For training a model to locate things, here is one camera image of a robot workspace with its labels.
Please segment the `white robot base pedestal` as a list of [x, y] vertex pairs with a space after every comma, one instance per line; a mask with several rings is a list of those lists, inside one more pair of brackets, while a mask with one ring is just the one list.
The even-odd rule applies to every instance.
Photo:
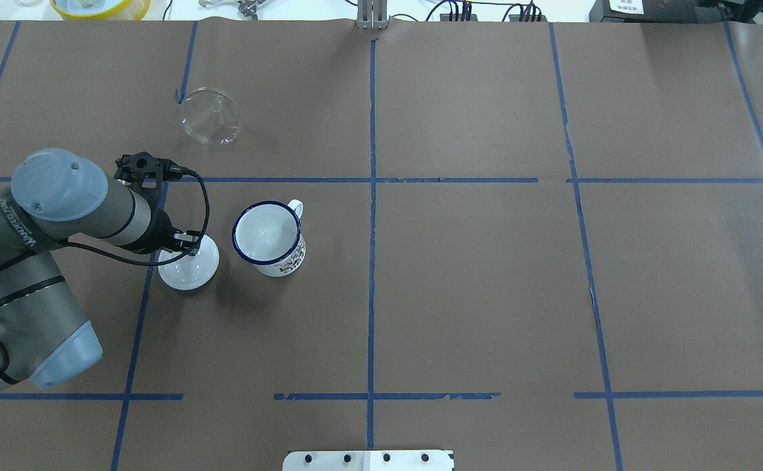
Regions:
[[298, 451], [283, 459], [283, 470], [454, 470], [452, 451], [388, 449]]

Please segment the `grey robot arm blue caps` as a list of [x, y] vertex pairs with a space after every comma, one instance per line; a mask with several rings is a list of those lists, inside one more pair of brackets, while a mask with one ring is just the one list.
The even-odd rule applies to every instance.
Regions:
[[159, 206], [163, 182], [198, 173], [147, 152], [122, 155], [109, 176], [86, 158], [51, 147], [31, 153], [0, 190], [0, 393], [24, 381], [44, 390], [97, 364], [103, 354], [53, 251], [83, 234], [133, 254], [196, 253], [205, 228], [184, 232]]

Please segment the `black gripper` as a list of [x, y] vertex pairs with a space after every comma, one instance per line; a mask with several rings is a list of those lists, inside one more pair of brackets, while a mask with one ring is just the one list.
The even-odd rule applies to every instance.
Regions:
[[136, 253], [150, 254], [160, 249], [180, 253], [181, 256], [196, 256], [201, 249], [201, 238], [192, 238], [172, 226], [169, 215], [164, 211], [155, 211], [149, 224], [136, 239]]

